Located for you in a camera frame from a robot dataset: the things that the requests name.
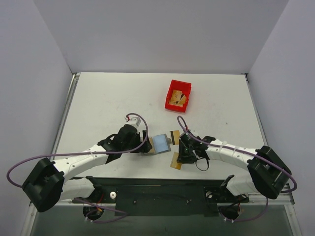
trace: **black joint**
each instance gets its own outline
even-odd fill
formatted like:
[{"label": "black joint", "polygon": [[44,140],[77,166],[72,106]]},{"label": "black joint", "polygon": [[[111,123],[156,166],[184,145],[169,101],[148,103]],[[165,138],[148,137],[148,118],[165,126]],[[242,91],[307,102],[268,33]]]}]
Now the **black joint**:
[{"label": "black joint", "polygon": [[220,190],[225,190],[227,187],[228,182],[234,177],[234,175],[230,175],[226,178],[225,181],[223,181],[223,183],[220,186]]},{"label": "black joint", "polygon": [[[291,170],[284,164],[278,155],[267,146],[256,150],[257,155],[279,166],[291,174]],[[254,157],[247,166],[255,188],[265,197],[276,199],[287,183],[289,177],[282,171],[268,165],[266,162]]]},{"label": "black joint", "polygon": [[48,158],[38,161],[22,185],[38,212],[52,208],[63,191],[64,172],[59,172],[54,163]]}]

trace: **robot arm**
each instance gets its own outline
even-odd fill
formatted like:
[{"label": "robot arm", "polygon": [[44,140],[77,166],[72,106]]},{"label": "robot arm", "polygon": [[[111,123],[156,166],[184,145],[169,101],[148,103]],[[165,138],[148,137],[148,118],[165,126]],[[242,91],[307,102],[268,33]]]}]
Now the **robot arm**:
[{"label": "robot arm", "polygon": [[[54,161],[41,159],[23,183],[23,191],[39,212],[50,209],[59,200],[90,196],[95,189],[93,183],[88,178],[72,178],[92,167],[108,164],[120,158],[122,152],[138,147],[141,144],[137,131],[140,122],[139,118],[128,120],[117,134],[101,140],[82,155],[78,153]],[[149,140],[146,140],[132,152],[148,152],[151,148]]]},{"label": "robot arm", "polygon": [[253,157],[261,156],[291,174],[290,169],[270,147],[263,146],[261,149],[237,147],[209,136],[202,141],[210,143],[211,146],[197,142],[187,133],[182,134],[178,162],[194,163],[198,158],[204,158],[208,165],[210,160],[219,160],[248,171],[247,175],[231,175],[224,181],[223,187],[234,196],[259,192],[267,198],[276,199],[289,179],[280,170]]}]

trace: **red plastic container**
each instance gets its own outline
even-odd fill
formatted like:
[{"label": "red plastic container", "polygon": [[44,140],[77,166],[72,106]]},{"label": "red plastic container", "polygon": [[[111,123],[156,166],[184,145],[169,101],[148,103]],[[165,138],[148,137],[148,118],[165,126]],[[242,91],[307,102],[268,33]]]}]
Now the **red plastic container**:
[{"label": "red plastic container", "polygon": [[[181,91],[182,94],[186,96],[186,101],[182,107],[169,104],[174,90]],[[185,112],[188,105],[188,101],[189,101],[190,90],[191,90],[191,83],[182,82],[178,80],[172,80],[168,93],[167,93],[165,108],[168,110],[175,111],[175,112]]]}]

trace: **glass panel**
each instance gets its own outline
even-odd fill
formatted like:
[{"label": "glass panel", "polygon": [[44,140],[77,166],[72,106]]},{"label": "glass panel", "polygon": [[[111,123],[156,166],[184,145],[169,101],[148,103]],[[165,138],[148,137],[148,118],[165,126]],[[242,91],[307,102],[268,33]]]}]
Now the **glass panel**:
[{"label": "glass panel", "polygon": [[[240,218],[256,216],[264,206],[243,205]],[[99,220],[113,218],[105,212]],[[233,235],[233,236],[291,236],[292,231],[284,206],[271,205],[261,218],[251,222],[229,223],[222,217],[191,216],[128,216],[110,224],[91,224],[84,221],[81,206],[55,206],[38,213],[32,236],[139,236],[139,235]]]}]

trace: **metal frame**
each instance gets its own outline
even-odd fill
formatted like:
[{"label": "metal frame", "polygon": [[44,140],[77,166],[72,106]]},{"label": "metal frame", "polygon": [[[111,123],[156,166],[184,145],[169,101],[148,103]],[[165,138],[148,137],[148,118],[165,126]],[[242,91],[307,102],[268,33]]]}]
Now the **metal frame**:
[{"label": "metal frame", "polygon": [[[267,139],[266,139],[266,136],[265,136],[265,133],[264,133],[264,130],[263,130],[260,118],[259,118],[259,114],[258,114],[256,106],[255,106],[255,103],[254,103],[253,98],[252,98],[252,93],[251,93],[251,90],[249,87],[249,83],[248,83],[246,75],[244,75],[244,76],[245,76],[246,81],[247,81],[248,89],[249,89],[252,103],[254,106],[254,110],[256,113],[256,117],[257,117],[257,121],[258,121],[259,128],[261,131],[261,135],[262,135],[264,144],[267,145]],[[79,77],[80,77],[80,73],[74,73],[73,74],[73,77],[72,77],[72,80],[70,83],[70,87],[68,90],[68,94],[67,94],[66,104],[65,104],[65,107],[63,110],[63,116],[62,116],[61,122],[59,124],[57,135],[56,135],[54,145],[52,148],[52,153],[57,152],[58,145],[60,143],[63,128],[64,128],[66,118],[67,118],[67,115],[68,115],[68,112],[69,112],[69,109],[71,106],[71,102],[73,100],[73,96],[75,93],[75,89],[76,89]],[[246,203],[246,204],[265,205],[265,202],[266,202],[265,197],[262,196],[261,194],[249,194],[249,197],[250,197],[251,201],[249,203]],[[269,204],[271,204],[271,205],[284,205],[293,235],[294,236],[302,235],[301,230],[300,230],[300,226],[299,226],[299,223],[298,223],[295,211],[294,211],[294,207],[292,205],[292,204],[294,204],[294,199],[293,199],[292,194],[280,194],[276,200],[270,200]],[[78,206],[80,204],[73,204],[72,201],[61,201],[61,202],[57,203],[56,205],[57,206]],[[36,210],[35,206],[33,204],[30,204],[28,212],[27,212],[27,216],[26,216],[26,219],[25,219],[22,231],[21,231],[22,236],[29,236],[31,234],[36,213],[37,213],[37,210]]]}]

